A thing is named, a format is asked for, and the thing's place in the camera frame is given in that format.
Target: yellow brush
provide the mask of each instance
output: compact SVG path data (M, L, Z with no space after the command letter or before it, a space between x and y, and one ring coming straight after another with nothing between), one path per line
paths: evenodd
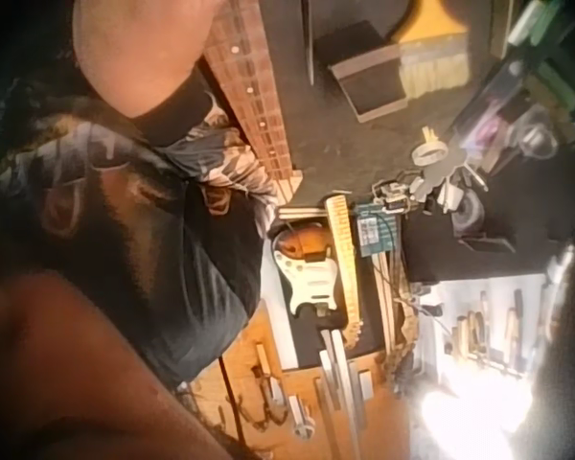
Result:
M392 39L401 47L401 81L409 99L469 82L467 28L442 0L415 0Z

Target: guitar body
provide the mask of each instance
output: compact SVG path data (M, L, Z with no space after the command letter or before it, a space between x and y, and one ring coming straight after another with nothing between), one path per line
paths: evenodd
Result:
M273 256L291 285L292 314L303 304L312 304L319 311L337 309L334 285L338 266L331 258L332 250L332 233L318 224L285 230L275 239Z

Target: white pickguard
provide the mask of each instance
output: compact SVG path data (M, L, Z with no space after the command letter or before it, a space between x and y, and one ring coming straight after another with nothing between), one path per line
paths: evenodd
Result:
M291 285L289 311L296 314L302 304L327 304L336 310L334 283L338 274L336 262L330 258L322 262L305 262L273 251L275 262Z

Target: sunburst guitar body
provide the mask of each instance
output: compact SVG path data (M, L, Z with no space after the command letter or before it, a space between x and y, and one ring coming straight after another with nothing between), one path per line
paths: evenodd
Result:
M273 256L291 285L289 311L292 314L304 304L314 305L318 315L336 310L334 285L338 266L332 254L333 235L321 224L287 229L277 235Z

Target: guitar fretboard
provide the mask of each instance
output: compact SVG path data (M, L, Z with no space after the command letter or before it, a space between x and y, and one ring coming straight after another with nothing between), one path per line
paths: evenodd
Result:
M204 56L270 176L290 179L291 157L259 0L227 2Z
M356 346L361 324L354 240L345 196L337 195L328 198L326 200L326 212L328 213L330 229L333 232L334 251L345 295L347 327L343 330L343 336L345 337L345 347L350 349Z

